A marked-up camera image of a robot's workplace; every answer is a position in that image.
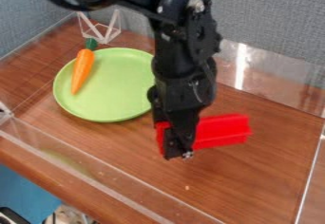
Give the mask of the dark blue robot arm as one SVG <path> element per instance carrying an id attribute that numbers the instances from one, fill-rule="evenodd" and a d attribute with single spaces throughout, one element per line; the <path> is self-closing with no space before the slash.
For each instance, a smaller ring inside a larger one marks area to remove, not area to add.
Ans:
<path id="1" fill-rule="evenodd" d="M 154 30 L 155 84 L 147 97 L 154 122 L 166 122 L 162 155 L 166 159 L 193 156 L 201 111 L 215 97 L 217 68 L 213 55 L 222 36 L 213 19 L 213 0 L 76 0 L 78 10 L 119 5 L 140 12 Z"/>

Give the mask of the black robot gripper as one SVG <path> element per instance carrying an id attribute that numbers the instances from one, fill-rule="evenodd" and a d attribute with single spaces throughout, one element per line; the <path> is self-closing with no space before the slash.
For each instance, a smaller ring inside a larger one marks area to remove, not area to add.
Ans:
<path id="1" fill-rule="evenodd" d="M 199 108 L 214 101 L 215 75 L 214 60 L 205 62 L 189 75 L 179 78 L 166 78 L 154 70 L 155 80 L 147 92 L 147 99 L 153 105 L 154 123 L 170 123 L 162 142 L 166 159 L 187 159 L 193 156 Z"/>

